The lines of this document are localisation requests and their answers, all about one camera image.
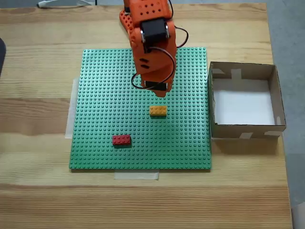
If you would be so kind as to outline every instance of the green baseplate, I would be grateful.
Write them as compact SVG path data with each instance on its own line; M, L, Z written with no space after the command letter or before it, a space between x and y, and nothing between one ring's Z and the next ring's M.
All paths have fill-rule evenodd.
M131 85L131 49L84 50L71 169L211 168L206 50L180 48L176 59L173 88L159 98ZM151 105L167 116L150 117ZM113 135L132 145L114 147Z

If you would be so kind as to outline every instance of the orange robotic arm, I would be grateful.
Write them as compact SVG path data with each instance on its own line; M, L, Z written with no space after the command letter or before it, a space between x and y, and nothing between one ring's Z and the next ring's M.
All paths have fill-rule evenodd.
M133 86L165 97L172 88L177 50L167 0L124 0L120 21L129 35L137 71ZM141 75L141 87L133 83L137 75Z

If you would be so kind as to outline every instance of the cardboard box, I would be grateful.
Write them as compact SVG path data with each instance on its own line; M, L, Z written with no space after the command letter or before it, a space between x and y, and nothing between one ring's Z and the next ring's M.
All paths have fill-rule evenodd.
M286 128L276 66L211 62L209 109L214 138L275 138Z

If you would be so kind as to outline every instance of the lego stud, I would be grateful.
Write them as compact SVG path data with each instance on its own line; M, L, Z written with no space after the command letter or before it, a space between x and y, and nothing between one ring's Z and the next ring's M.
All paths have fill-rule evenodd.
M149 114L151 116L166 116L167 115L167 106L150 106Z
M112 144L114 146L130 145L131 137L130 135L114 135L112 136Z

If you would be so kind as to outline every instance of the red lego brick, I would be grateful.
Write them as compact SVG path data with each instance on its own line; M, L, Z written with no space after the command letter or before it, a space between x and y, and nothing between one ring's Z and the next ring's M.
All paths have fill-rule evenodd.
M130 135L114 135L114 136L112 136L112 144L114 146L130 145L130 143L131 143Z

